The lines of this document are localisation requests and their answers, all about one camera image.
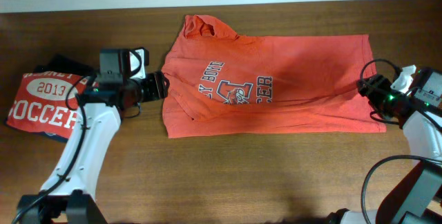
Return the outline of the orange soccer t-shirt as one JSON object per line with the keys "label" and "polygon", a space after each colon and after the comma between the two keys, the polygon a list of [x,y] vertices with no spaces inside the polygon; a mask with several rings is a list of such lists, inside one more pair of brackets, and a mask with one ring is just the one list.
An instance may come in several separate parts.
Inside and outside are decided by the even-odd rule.
{"label": "orange soccer t-shirt", "polygon": [[372,60],[367,35],[254,37],[188,15],[162,67],[162,119],[170,138],[383,133],[356,88]]}

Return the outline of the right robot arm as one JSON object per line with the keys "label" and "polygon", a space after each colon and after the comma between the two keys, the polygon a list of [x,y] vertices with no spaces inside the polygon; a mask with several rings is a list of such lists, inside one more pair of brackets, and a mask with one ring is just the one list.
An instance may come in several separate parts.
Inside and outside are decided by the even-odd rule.
{"label": "right robot arm", "polygon": [[[395,70],[390,82],[382,75],[360,78],[358,92],[368,98],[379,119],[395,122],[402,129],[410,154],[377,162],[368,172],[361,189],[361,211],[340,209],[327,223],[440,223],[441,215],[429,209],[441,202],[441,72],[407,66]],[[413,160],[415,166],[384,198],[379,208],[369,211],[365,197],[372,174],[393,160]]]}

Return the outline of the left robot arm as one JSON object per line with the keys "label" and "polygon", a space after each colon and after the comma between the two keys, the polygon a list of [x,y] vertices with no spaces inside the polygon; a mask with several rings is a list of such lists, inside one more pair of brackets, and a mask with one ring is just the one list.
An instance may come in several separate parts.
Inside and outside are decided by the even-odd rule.
{"label": "left robot arm", "polygon": [[147,73],[148,64],[143,47],[100,51],[99,70],[75,94],[77,120],[59,162],[38,194],[21,197],[13,223],[53,223],[61,214],[68,223],[106,222],[95,192],[108,146],[128,109],[168,95],[169,80]]}

